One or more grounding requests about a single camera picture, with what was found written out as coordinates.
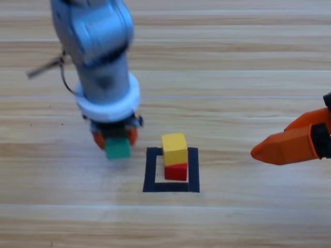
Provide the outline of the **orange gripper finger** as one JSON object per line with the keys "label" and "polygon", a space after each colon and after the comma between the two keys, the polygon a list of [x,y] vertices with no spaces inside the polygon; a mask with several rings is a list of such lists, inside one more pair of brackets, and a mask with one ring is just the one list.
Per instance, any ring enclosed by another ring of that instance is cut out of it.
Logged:
{"label": "orange gripper finger", "polygon": [[103,138],[102,134],[100,132],[92,132],[92,136],[94,138],[94,141],[95,141],[96,145],[101,150],[104,150],[104,148],[105,148],[105,141],[104,141],[104,138]]}
{"label": "orange gripper finger", "polygon": [[316,125],[320,123],[326,124],[326,127],[330,132],[330,111],[327,107],[303,113],[293,122],[291,122],[285,128],[285,131],[296,128],[302,128],[308,126],[309,124]]}
{"label": "orange gripper finger", "polygon": [[272,134],[252,149],[251,156],[274,165],[329,159],[330,133],[319,123]]}
{"label": "orange gripper finger", "polygon": [[138,139],[137,128],[131,128],[131,129],[127,130],[127,136],[128,136],[130,145],[134,145]]}

